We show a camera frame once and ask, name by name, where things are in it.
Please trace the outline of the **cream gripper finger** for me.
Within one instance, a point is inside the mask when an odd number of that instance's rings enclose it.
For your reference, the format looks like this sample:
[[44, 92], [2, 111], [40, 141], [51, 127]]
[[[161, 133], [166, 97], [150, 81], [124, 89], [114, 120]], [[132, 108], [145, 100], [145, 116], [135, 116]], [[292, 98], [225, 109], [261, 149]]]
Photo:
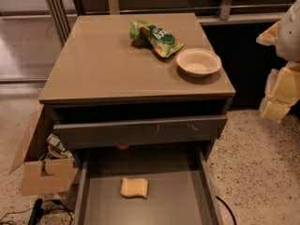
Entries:
[[278, 37], [278, 25], [279, 22], [275, 22], [268, 29], [259, 34], [256, 38], [256, 42], [264, 46], [275, 45]]
[[264, 88], [259, 113], [264, 123], [280, 123], [300, 99], [300, 64], [288, 62], [271, 69]]

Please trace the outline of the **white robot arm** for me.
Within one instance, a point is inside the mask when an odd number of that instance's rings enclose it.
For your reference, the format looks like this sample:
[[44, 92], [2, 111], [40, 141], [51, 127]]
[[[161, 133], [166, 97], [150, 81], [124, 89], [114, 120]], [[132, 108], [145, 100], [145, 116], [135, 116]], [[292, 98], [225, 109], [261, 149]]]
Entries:
[[300, 100], [300, 0], [280, 21], [259, 34], [256, 42], [274, 46], [277, 56], [287, 61], [280, 70], [271, 69], [259, 109], [263, 121], [280, 123]]

